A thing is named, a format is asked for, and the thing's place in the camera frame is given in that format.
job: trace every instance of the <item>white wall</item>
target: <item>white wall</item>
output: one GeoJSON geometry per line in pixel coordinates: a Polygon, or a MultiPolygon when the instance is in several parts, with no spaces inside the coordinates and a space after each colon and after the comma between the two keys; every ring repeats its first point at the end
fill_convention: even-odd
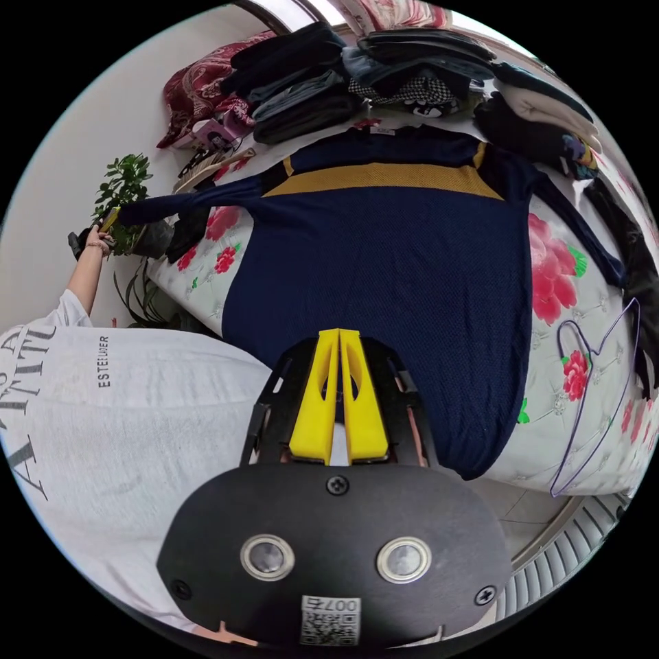
{"type": "MultiPolygon", "coordinates": [[[[33,156],[5,217],[0,332],[56,306],[75,265],[67,235],[89,225],[108,162],[142,151],[152,161],[149,193],[171,192],[186,158],[155,148],[167,130],[162,89],[170,76],[221,45],[265,29],[233,6],[195,16],[116,62],[71,105],[33,156]]],[[[129,324],[112,272],[116,267],[119,284],[126,285],[138,263],[137,257],[117,257],[106,264],[92,313],[96,325],[108,327],[113,317],[120,327],[129,324]]]]}

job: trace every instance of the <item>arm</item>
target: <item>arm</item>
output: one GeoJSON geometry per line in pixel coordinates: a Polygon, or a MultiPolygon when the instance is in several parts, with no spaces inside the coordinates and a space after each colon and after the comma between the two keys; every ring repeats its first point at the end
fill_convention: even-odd
{"type": "Polygon", "coordinates": [[[105,233],[98,233],[97,227],[89,232],[85,248],[80,254],[78,265],[73,271],[67,288],[80,300],[80,304],[90,315],[96,297],[98,279],[101,275],[103,259],[110,253],[109,247],[102,241],[105,233]]]}

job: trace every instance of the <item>white t-shirt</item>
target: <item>white t-shirt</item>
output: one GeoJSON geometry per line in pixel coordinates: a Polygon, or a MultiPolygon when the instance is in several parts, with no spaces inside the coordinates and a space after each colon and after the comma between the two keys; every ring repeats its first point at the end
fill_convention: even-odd
{"type": "Polygon", "coordinates": [[[66,291],[0,336],[0,437],[60,550],[111,595],[191,631],[156,570],[192,492],[240,462],[270,369],[219,340],[97,329],[66,291]]]}

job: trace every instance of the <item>checkered fabric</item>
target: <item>checkered fabric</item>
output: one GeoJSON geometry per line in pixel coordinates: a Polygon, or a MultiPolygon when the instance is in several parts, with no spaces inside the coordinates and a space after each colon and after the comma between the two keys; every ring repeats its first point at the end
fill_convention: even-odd
{"type": "Polygon", "coordinates": [[[378,105],[391,105],[405,101],[441,104],[454,98],[446,83],[439,78],[411,78],[393,96],[381,96],[375,89],[366,87],[356,80],[350,80],[348,91],[378,105]]]}

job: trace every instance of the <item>floral bedsheet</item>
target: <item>floral bedsheet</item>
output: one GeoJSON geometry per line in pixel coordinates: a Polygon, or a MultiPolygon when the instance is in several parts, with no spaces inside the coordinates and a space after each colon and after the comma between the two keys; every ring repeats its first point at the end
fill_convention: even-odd
{"type": "MultiPolygon", "coordinates": [[[[387,130],[437,121],[403,116],[387,113],[384,118],[382,114],[378,118],[365,117],[358,125],[365,130],[387,130]]],[[[262,172],[299,148],[353,125],[354,121],[262,153],[257,148],[257,156],[220,170],[216,180],[224,183],[262,172]]],[[[444,120],[441,127],[482,138],[471,121],[444,120]]],[[[659,234],[643,204],[606,158],[599,160],[618,201],[641,225],[659,264],[659,234]]],[[[581,194],[584,184],[544,171],[578,208],[604,247],[619,256],[604,223],[581,194]]],[[[175,264],[160,261],[150,265],[149,275],[154,282],[219,336],[224,301],[248,248],[253,225],[244,209],[213,209],[206,235],[196,247],[175,264]]],[[[485,477],[554,494],[606,494],[633,489],[643,477],[657,443],[659,401],[653,404],[641,399],[633,371],[634,341],[628,315],[613,327],[623,311],[620,291],[606,284],[572,231],[535,197],[529,208],[529,237],[533,334],[524,402],[515,431],[485,477]],[[591,349],[597,352],[612,328],[601,353],[589,357],[574,326],[567,325],[561,333],[561,355],[557,332],[567,320],[578,324],[591,349]]]]}
{"type": "MultiPolygon", "coordinates": [[[[601,162],[609,184],[636,217],[659,264],[656,228],[625,179],[604,158],[601,162]]],[[[545,171],[573,201],[602,245],[619,256],[604,223],[581,195],[583,184],[545,171]]],[[[623,311],[622,296],[606,284],[579,240],[550,208],[533,198],[529,211],[533,269],[529,374],[518,425],[486,477],[554,494],[633,489],[645,473],[659,434],[659,402],[642,400],[634,374],[636,328],[626,314],[611,330],[601,353],[589,358],[574,325],[567,325],[561,333],[561,356],[558,327],[568,320],[578,324],[591,349],[599,351],[623,311]]]]}

